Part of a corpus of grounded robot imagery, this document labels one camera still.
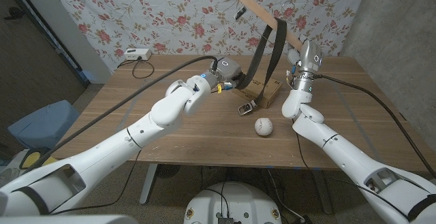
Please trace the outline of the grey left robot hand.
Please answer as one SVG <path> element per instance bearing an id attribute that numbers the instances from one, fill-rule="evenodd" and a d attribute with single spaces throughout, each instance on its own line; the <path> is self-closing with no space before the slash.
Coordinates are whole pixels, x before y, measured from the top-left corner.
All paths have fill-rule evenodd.
<path id="1" fill-rule="evenodd" d="M 212 86 L 227 82 L 232 89 L 242 90 L 250 83 L 249 75 L 242 71 L 236 61 L 227 57 L 217 57 L 216 61 L 212 61 L 209 72 L 213 76 Z"/>

